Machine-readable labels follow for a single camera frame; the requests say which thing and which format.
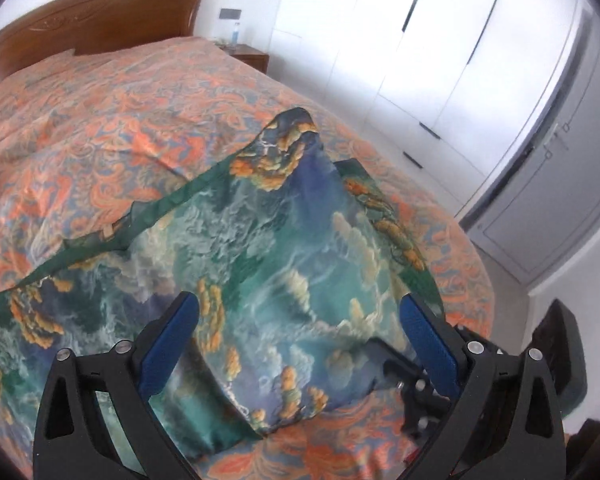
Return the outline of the green landscape print padded jacket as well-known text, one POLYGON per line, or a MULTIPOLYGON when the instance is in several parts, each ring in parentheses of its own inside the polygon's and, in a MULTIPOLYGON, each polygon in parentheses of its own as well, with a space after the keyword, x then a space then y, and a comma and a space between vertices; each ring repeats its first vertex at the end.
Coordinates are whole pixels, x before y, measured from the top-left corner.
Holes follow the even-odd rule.
POLYGON ((56 353, 109 350, 181 292, 199 321, 150 404, 188 458, 364 398, 382 385, 378 337, 411 354, 403 296, 440 292, 396 207, 355 159, 333 162, 306 110, 170 195, 136 203, 110 240, 70 242, 0 292, 0 442, 32 454, 56 353))

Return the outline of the grey bedroom door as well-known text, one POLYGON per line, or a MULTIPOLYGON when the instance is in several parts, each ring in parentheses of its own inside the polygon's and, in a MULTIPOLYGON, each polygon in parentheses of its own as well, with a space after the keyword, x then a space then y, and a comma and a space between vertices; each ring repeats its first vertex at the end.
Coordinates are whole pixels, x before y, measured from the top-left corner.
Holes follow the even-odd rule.
POLYGON ((550 102, 504 174, 460 222, 525 288, 600 226, 600 16, 583 8, 550 102))

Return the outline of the orange floral bed cover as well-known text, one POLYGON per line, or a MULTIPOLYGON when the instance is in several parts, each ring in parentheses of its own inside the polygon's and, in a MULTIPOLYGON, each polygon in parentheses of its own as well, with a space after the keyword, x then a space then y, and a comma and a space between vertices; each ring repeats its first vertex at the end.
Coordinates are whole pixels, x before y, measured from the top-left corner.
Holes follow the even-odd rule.
MULTIPOLYGON (((136 203, 161 200, 247 146, 280 113, 306 110, 333 162, 357 160, 396 207, 452 323, 490 333, 494 292, 453 215, 323 107, 201 38, 95 55, 62 52, 0 83, 0 292, 70 242, 110 240, 136 203)), ((415 451, 402 404, 362 399, 191 460, 210 479, 379 479, 415 451)), ((7 463, 23 477, 28 460, 7 463)))

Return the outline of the brown wooden nightstand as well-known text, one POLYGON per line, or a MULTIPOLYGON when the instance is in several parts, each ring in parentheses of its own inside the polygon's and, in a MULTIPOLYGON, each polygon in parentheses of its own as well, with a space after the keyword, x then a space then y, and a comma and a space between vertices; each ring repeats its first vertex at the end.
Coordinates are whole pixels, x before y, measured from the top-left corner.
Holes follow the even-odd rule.
POLYGON ((235 47, 223 46, 222 50, 232 58, 247 64, 262 74, 268 72, 268 62, 270 55, 248 44, 238 44, 235 47))

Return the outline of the clear plastic water bottle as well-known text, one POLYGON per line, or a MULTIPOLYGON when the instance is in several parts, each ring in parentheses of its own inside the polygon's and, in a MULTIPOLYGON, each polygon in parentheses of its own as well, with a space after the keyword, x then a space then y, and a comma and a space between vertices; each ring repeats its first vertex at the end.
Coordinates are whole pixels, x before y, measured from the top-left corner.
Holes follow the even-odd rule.
POLYGON ((230 35, 230 47, 232 49, 235 49, 238 45, 238 40, 239 40, 239 32, 240 32, 240 23, 236 22, 234 24, 233 30, 232 30, 232 34, 230 35))

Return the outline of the brown wooden headboard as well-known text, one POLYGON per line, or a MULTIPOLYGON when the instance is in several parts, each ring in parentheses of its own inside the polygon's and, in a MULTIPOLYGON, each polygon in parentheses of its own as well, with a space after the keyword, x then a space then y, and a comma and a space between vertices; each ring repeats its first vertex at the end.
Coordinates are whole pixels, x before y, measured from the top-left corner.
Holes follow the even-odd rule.
POLYGON ((0 30, 0 83, 57 53, 90 55, 194 32, 201 0, 54 0, 0 30))

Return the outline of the grey wall switch panel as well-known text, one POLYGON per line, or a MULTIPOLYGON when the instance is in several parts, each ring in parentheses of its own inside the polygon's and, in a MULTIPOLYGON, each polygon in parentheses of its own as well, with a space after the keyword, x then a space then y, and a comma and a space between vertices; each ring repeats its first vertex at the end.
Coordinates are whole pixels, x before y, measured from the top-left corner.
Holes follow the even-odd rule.
POLYGON ((242 10, 232 8, 221 8, 219 19, 221 21, 239 21, 242 16, 242 10))

